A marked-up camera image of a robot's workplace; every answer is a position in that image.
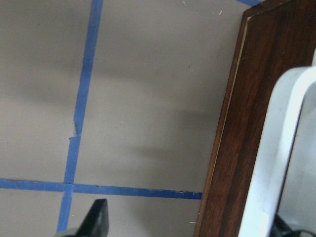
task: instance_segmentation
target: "blue tape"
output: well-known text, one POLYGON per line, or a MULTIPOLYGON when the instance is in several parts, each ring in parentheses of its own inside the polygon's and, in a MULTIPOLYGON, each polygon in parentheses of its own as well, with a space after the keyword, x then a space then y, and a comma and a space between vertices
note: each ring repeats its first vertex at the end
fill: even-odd
POLYGON ((243 4, 246 4, 248 6, 255 6, 261 3, 259 0, 237 0, 243 4))
POLYGON ((195 192, 177 192, 173 190, 152 190, 128 187, 96 186, 87 184, 75 184, 75 193, 83 194, 103 194, 103 195, 121 195, 152 198, 182 198, 201 200, 202 193, 195 192))
POLYGON ((53 182, 11 181, 0 179, 0 188, 31 191, 63 192, 67 185, 53 182))
POLYGON ((64 183, 72 184, 78 160, 79 146, 83 127, 85 108, 89 93, 95 47, 98 38, 103 0, 93 0, 88 24, 87 38, 84 47, 80 84, 74 114, 76 135, 70 139, 64 183))
POLYGON ((68 220, 70 215, 71 202, 73 198, 73 185, 65 186, 66 190, 64 191, 63 198, 61 200, 57 232, 65 231, 68 226, 68 220))

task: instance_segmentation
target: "blue tape strip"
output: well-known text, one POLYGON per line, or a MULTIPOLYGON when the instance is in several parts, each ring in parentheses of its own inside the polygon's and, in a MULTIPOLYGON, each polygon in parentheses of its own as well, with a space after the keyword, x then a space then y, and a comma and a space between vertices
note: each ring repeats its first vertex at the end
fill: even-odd
POLYGON ((71 202, 73 198, 73 185, 65 186, 66 190, 64 191, 63 199, 61 200, 57 232, 65 231, 68 226, 68 220, 70 215, 71 202))
POLYGON ((202 193, 194 192, 177 192, 173 190, 152 190, 113 186, 96 186, 87 184, 75 184, 74 192, 83 194, 121 195, 152 198, 182 198, 198 200, 201 200, 202 198, 202 193))
POLYGON ((78 88, 77 101, 74 114, 76 135, 70 139, 67 157, 64 183, 72 184, 75 179, 75 172, 78 160, 79 146, 81 140, 82 126, 85 108, 89 93, 90 79, 93 67, 96 42, 101 18, 103 0, 93 0, 88 24, 87 38, 84 47, 82 71, 78 88))
POLYGON ((258 0, 237 0, 243 4, 246 4, 248 6, 255 6, 261 3, 261 1, 258 0))
POLYGON ((63 192, 67 185, 52 182, 11 181, 0 179, 0 188, 32 191, 63 192))

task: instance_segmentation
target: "beige surface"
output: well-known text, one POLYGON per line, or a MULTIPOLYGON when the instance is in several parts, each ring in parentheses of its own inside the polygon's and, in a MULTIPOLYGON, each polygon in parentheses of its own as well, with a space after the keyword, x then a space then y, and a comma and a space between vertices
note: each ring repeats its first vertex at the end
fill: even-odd
POLYGON ((54 236, 62 195, 0 189, 0 236, 54 236))
POLYGON ((74 194, 69 228, 78 228, 93 201, 106 198, 109 237, 191 237, 199 200, 74 194))
POLYGON ((63 181, 89 11, 0 1, 0 178, 63 181))
POLYGON ((246 8, 104 2, 77 183, 202 191, 246 8))

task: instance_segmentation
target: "vertical blue tape line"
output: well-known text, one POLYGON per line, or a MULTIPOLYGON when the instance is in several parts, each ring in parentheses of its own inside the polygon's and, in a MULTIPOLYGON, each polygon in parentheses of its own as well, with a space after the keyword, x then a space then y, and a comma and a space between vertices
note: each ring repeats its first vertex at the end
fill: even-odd
POLYGON ((61 200, 60 212, 58 218, 57 232, 65 231, 68 226, 68 219, 70 215, 71 201, 73 198, 73 185, 67 187, 64 191, 63 198, 61 200))
POLYGON ((67 156, 64 183, 72 184, 75 179, 75 172, 78 160, 81 132, 88 98, 90 79, 93 67, 95 47, 98 38, 98 30, 101 18, 103 0, 92 0, 89 18, 87 38, 84 47, 82 71, 78 88, 77 101, 74 114, 76 135, 70 139, 67 156))
POLYGON ((261 3, 259 0, 237 0, 243 4, 246 4, 248 6, 255 6, 261 3))

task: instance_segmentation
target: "dark brown wooden board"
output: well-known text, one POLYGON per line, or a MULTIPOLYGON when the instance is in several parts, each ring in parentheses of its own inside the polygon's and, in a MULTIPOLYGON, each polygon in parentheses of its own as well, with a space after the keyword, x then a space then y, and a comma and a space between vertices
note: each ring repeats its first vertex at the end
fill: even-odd
POLYGON ((244 12, 195 237, 237 237, 264 119, 277 79, 310 66, 316 0, 267 0, 244 12))

